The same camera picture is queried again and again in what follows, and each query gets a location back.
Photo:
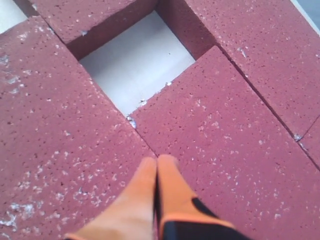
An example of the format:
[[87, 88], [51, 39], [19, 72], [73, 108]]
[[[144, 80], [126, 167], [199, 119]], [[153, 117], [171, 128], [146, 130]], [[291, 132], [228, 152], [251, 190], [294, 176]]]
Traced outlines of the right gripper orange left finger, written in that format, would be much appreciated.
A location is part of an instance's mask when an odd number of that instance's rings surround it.
[[66, 240], [152, 240], [157, 163], [142, 159], [129, 184], [105, 211]]

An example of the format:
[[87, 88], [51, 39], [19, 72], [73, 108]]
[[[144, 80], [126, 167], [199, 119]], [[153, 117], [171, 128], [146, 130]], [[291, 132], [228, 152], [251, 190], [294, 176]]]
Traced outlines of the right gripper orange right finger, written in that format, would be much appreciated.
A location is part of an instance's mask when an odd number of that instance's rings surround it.
[[187, 184], [177, 159], [168, 154], [157, 158], [158, 234], [160, 240], [236, 240], [235, 227], [197, 208], [197, 194]]

